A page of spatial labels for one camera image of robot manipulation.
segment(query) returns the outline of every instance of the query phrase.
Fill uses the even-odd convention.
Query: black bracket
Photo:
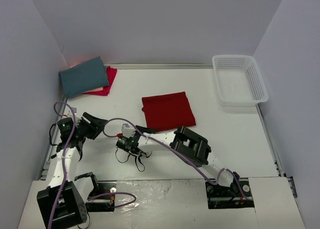
[[[76,147],[80,154],[80,160],[82,159],[82,148],[86,141],[86,138],[94,140],[104,130],[107,120],[100,119],[84,112],[79,125],[74,128],[71,140],[69,141],[67,148]],[[59,120],[57,126],[60,130],[61,143],[56,147],[56,152],[60,152],[67,143],[67,140],[71,134],[73,127],[73,119],[71,117],[63,118]]]
[[[81,178],[91,178],[92,184],[93,184],[93,192],[96,192],[99,190],[99,184],[98,184],[98,180],[96,178],[96,175],[93,174],[93,172],[87,172],[81,175],[78,175],[74,178],[74,181],[77,181]]]
[[[36,200],[43,218],[45,228],[48,228],[53,203],[60,186],[38,192]],[[73,181],[67,181],[61,193],[63,202],[55,209],[52,229],[67,229],[87,221],[87,208]]]
[[[179,126],[170,147],[191,160],[198,168],[208,165],[208,140],[185,126]]]
[[[246,197],[252,197],[249,181],[240,179],[236,172],[233,172],[242,188],[242,192]],[[241,196],[238,184],[235,179],[230,187],[221,185],[212,185],[205,182],[206,196],[209,209],[238,209],[238,208],[254,208],[253,200],[246,200]]]

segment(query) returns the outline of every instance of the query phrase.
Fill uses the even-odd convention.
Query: wire
[[[115,205],[113,206],[112,208],[120,208],[120,207],[124,207],[124,206],[127,206],[131,203],[134,203],[136,200],[137,200],[137,197],[135,195],[133,195],[132,193],[129,193],[129,192],[108,192],[108,193],[103,193],[103,194],[100,194],[100,195],[95,195],[91,198],[88,199],[88,201],[92,201],[92,200],[95,200],[97,198],[101,198],[101,197],[105,197],[105,196],[114,196],[114,195],[127,195],[127,196],[131,196],[133,197],[133,200],[132,201],[129,201],[129,202],[126,202],[124,204],[121,204],[121,205]]]
[[[151,155],[152,155],[152,151],[150,152],[149,155],[145,154],[145,158],[149,158],[149,157],[151,157]]]
[[[116,158],[117,161],[120,162],[120,163],[126,163],[126,162],[129,160],[129,157],[131,156],[131,154],[128,154],[128,157],[126,158],[125,161],[120,161],[120,160],[118,159],[118,157],[117,157],[117,152],[118,152],[118,150],[119,150],[119,148],[117,147],[117,148],[116,148],[116,151],[115,151],[115,158]]]
[[[57,144],[53,144],[52,143],[52,136],[51,136],[51,130],[52,130],[52,128],[54,127],[56,125],[56,123],[54,123],[54,124],[52,124],[51,126],[50,126],[50,129],[49,129],[49,144],[50,144],[50,146],[58,146]]]
[[[135,166],[136,166],[136,168],[138,169],[138,171],[141,172],[141,173],[143,173],[143,172],[146,170],[146,167],[145,167],[145,165],[142,163],[142,161],[141,161],[141,159],[140,159],[141,157],[142,157],[142,154],[136,155],[135,158],[134,158],[134,163],[135,163]],[[138,162],[143,166],[143,169],[142,169],[142,170],[139,169],[137,160],[138,160]]]
[[[70,112],[72,114],[73,124],[72,124],[71,133],[70,133],[68,139],[66,140],[66,143],[65,143],[65,145],[63,147],[63,150],[62,150],[61,163],[62,163],[62,170],[63,170],[63,179],[62,179],[62,183],[61,183],[61,185],[59,187],[58,193],[56,194],[56,197],[54,199],[53,205],[52,205],[52,209],[51,209],[51,213],[50,213],[47,229],[51,229],[52,228],[52,222],[53,222],[53,219],[54,219],[55,211],[56,211],[57,206],[58,206],[58,201],[59,201],[60,195],[62,193],[62,190],[63,190],[63,188],[65,186],[65,183],[67,181],[67,170],[66,170],[66,164],[65,164],[65,156],[66,156],[68,144],[69,144],[69,142],[71,140],[71,137],[74,134],[74,131],[75,131],[75,128],[76,128],[76,114],[75,114],[74,110],[72,109],[72,107],[68,103],[63,102],[63,101],[56,102],[53,105],[53,110],[60,117],[63,117],[64,115],[59,114],[59,112],[56,110],[56,105],[57,104],[63,104],[63,105],[65,105],[66,107],[68,107],[70,109]],[[135,195],[129,193],[129,192],[109,192],[109,193],[103,193],[103,194],[91,197],[88,201],[94,200],[95,198],[100,198],[100,197],[103,197],[103,196],[112,196],[112,195],[129,195],[129,196],[133,197],[132,201],[129,201],[129,202],[121,204],[121,205],[114,206],[113,208],[120,208],[120,207],[123,207],[123,206],[127,206],[127,205],[129,205],[131,203],[134,203],[137,200],[137,197]]]
[[[57,112],[57,110],[56,110],[56,105],[57,104],[63,104],[63,105],[65,105],[66,107],[68,107],[70,109],[70,112],[72,113],[73,124],[72,124],[71,133],[70,133],[68,139],[66,140],[66,143],[65,143],[65,145],[63,147],[63,151],[62,151],[61,163],[62,163],[62,170],[63,170],[63,179],[62,179],[62,183],[61,183],[61,185],[59,187],[58,193],[56,194],[56,197],[55,197],[54,202],[53,202],[53,206],[52,206],[52,209],[51,209],[51,213],[50,213],[47,229],[51,229],[51,227],[52,227],[52,222],[53,222],[53,219],[54,219],[54,215],[55,215],[55,211],[56,211],[56,208],[57,208],[57,205],[58,205],[58,201],[59,201],[61,192],[62,192],[62,190],[63,190],[63,188],[65,186],[66,180],[67,180],[67,170],[66,170],[66,164],[65,164],[65,156],[66,156],[68,144],[69,144],[69,142],[71,140],[71,137],[74,134],[74,131],[75,131],[75,128],[76,128],[76,115],[75,115],[75,112],[72,109],[72,107],[69,104],[67,104],[66,102],[63,102],[63,101],[56,102],[53,105],[53,110],[60,117],[63,117],[63,115],[61,115],[61,114],[59,114],[59,112]]]
[[[125,122],[129,123],[142,137],[144,137],[144,138],[147,137],[147,136],[144,135],[131,121],[129,121],[129,120],[127,120],[127,119],[124,119],[124,118],[120,118],[120,117],[112,118],[112,119],[108,120],[108,121],[104,124],[103,134],[106,135],[107,137],[109,137],[109,138],[115,138],[115,137],[117,137],[117,135],[107,135],[107,134],[105,133],[106,125],[107,125],[108,123],[110,123],[110,122],[112,122],[112,121],[116,121],[116,120],[125,121]],[[237,186],[238,186],[238,188],[239,188],[239,191],[240,191],[241,195],[242,195],[246,200],[253,201],[251,198],[248,198],[248,197],[245,196],[245,194],[244,194],[244,192],[243,192],[243,190],[242,190],[242,188],[241,188],[241,186],[240,186],[240,183],[239,183],[237,177],[235,176],[235,174],[234,174],[231,170],[222,168],[222,169],[219,171],[218,175],[217,175],[216,181],[212,181],[212,180],[210,180],[191,160],[189,160],[189,159],[188,159],[187,157],[185,157],[183,154],[181,154],[180,152],[172,149],[170,146],[164,144],[163,142],[161,142],[161,141],[153,138],[152,136],[148,136],[148,138],[151,139],[151,140],[153,140],[153,141],[155,141],[156,143],[162,145],[163,147],[169,149],[169,150],[170,150],[171,152],[173,152],[177,157],[179,157],[183,162],[185,162],[185,163],[187,163],[189,166],[193,167],[193,168],[194,168],[206,181],[208,181],[208,183],[210,183],[211,185],[214,185],[214,186],[218,185],[218,182],[219,182],[221,173],[222,173],[223,171],[229,172],[229,173],[233,176],[233,178],[234,178],[234,180],[235,180],[235,182],[236,182],[236,184],[237,184]]]

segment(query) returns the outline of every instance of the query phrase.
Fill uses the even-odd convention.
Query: white table surface
[[[45,229],[37,193],[48,181],[34,181],[18,229]],[[118,181],[135,203],[114,212],[90,213],[90,229],[305,229],[284,177],[249,178],[255,208],[208,209],[203,179]],[[115,203],[130,201],[116,195]]]
[[[142,97],[186,92],[196,120],[196,126],[191,129],[208,139],[212,151],[226,168],[243,178],[277,177],[256,107],[223,107],[215,91],[210,69],[122,69],[118,70],[108,96],[80,95],[68,103],[77,109],[78,116],[87,112],[102,119],[120,117],[146,126]],[[111,122],[106,127],[107,133],[120,133],[122,123]],[[136,169],[132,157],[121,164],[115,158],[116,140],[103,134],[95,140],[86,140],[77,175],[93,172],[100,181],[201,178],[192,167],[166,150],[154,151],[150,158],[142,159],[145,172]],[[120,160],[127,158],[121,150],[117,155]]]

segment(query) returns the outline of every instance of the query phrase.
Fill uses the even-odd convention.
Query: red cloth
[[[142,104],[147,127],[157,132],[196,125],[185,92],[143,97]]]
[[[114,80],[116,78],[116,74],[117,74],[117,69],[112,68],[110,66],[108,66],[106,68],[106,74],[108,76],[108,80],[109,80],[109,85],[104,86],[103,90],[100,91],[94,91],[94,92],[85,92],[83,94],[88,94],[88,95],[97,95],[97,96],[107,96],[110,92],[110,88],[112,86],[112,83],[114,83]]]

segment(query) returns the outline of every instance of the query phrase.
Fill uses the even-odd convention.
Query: gray-blue towel
[[[109,86],[107,70],[100,56],[59,71],[63,94],[67,99],[78,94]]]

